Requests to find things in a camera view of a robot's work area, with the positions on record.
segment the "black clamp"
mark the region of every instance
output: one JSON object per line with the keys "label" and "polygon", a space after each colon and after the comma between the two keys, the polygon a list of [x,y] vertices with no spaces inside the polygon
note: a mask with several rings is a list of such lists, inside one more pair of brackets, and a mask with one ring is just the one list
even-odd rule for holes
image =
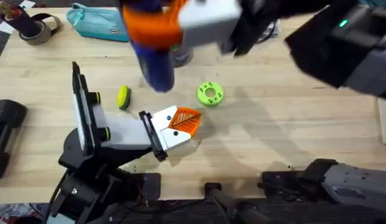
{"label": "black clamp", "polygon": [[168,154],[163,150],[160,139],[158,138],[157,133],[155,132],[154,126],[151,122],[151,114],[146,113],[145,111],[141,111],[139,113],[139,116],[140,119],[143,121],[145,130],[147,131],[147,135],[149,136],[152,152],[160,162],[164,161],[168,157]]}

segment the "orange object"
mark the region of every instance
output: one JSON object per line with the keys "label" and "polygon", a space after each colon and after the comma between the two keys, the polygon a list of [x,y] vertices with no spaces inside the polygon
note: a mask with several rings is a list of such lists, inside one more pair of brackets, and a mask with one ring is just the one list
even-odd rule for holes
{"label": "orange object", "polygon": [[178,23],[178,13],[187,0],[175,0],[168,10],[156,14],[139,12],[122,6],[122,16],[128,36],[144,47],[169,49],[180,45],[183,32]]}
{"label": "orange object", "polygon": [[200,126],[201,113],[190,108],[178,107],[168,128],[189,133],[194,136]]}

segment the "tape roll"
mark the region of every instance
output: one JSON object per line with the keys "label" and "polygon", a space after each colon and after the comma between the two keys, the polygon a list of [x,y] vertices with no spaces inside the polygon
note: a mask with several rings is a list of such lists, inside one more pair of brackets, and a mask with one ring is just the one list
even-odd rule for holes
{"label": "tape roll", "polygon": [[26,41],[29,45],[40,45],[46,43],[52,36],[52,31],[49,26],[42,21],[35,21],[35,23],[41,28],[41,32],[33,37],[24,37],[22,33],[19,33],[19,37]]}
{"label": "tape roll", "polygon": [[[56,28],[54,28],[53,30],[49,28],[49,26],[46,25],[45,22],[42,21],[49,17],[54,18],[56,22]],[[50,37],[53,36],[60,29],[61,26],[59,18],[47,13],[36,14],[31,18],[33,18],[35,20],[34,22],[41,28],[41,32],[33,37],[26,37],[21,32],[19,32],[19,37],[22,40],[26,41],[29,45],[40,45],[46,43],[50,39]]]}

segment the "black cable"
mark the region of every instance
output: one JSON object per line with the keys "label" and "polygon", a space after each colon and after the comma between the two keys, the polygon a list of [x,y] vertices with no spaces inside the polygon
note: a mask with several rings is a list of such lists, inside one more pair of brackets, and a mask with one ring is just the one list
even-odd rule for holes
{"label": "black cable", "polygon": [[212,197],[212,200],[215,203],[215,205],[218,207],[218,210],[219,210],[220,214],[222,215],[222,217],[224,218],[224,221],[227,224],[230,224],[229,217],[226,214],[226,211],[224,210],[223,206],[218,202],[218,200],[216,200],[216,198]]}
{"label": "black cable", "polygon": [[49,200],[49,204],[48,204],[48,209],[47,211],[45,212],[45,216],[44,216],[44,219],[42,220],[42,224],[47,224],[48,222],[48,218],[49,218],[49,214],[50,214],[50,207],[52,206],[53,204],[53,201],[55,200],[55,197],[57,196],[57,193],[58,191],[60,190],[60,186],[62,185],[63,181],[66,179],[66,177],[68,176],[68,173],[69,171],[66,170],[66,172],[64,172],[63,174],[63,177],[60,179],[60,181],[58,182],[56,188],[55,188],[55,191],[53,192],[52,196],[50,197],[50,200]]}
{"label": "black cable", "polygon": [[170,208],[170,209],[167,209],[167,210],[157,209],[157,210],[154,210],[154,211],[136,210],[133,207],[132,208],[131,207],[127,207],[125,205],[122,205],[122,206],[124,208],[127,208],[127,209],[131,210],[132,212],[135,212],[135,213],[140,213],[140,214],[156,214],[156,213],[170,213],[170,212],[174,212],[176,210],[179,210],[179,209],[182,209],[182,208],[185,208],[185,207],[189,207],[189,206],[193,206],[193,205],[198,205],[199,203],[202,203],[204,201],[205,201],[205,199],[202,199],[202,200],[198,200],[198,201],[191,202],[191,203],[185,203],[183,205],[179,205],[177,207]]}
{"label": "black cable", "polygon": [[30,205],[30,208],[31,208],[33,211],[35,211],[41,218],[44,217],[40,212],[38,212],[38,210],[37,210],[36,208],[34,208],[34,206],[33,206],[31,203],[29,203],[29,205]]}

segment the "orange cap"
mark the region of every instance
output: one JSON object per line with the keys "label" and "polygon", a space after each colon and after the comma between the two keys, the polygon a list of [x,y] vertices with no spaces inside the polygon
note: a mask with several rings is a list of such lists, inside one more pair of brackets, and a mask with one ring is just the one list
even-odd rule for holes
{"label": "orange cap", "polygon": [[122,6],[122,16],[129,38],[144,47],[167,49],[180,45],[183,32],[178,23],[178,14],[187,0],[175,0],[164,12],[156,14],[139,12]]}

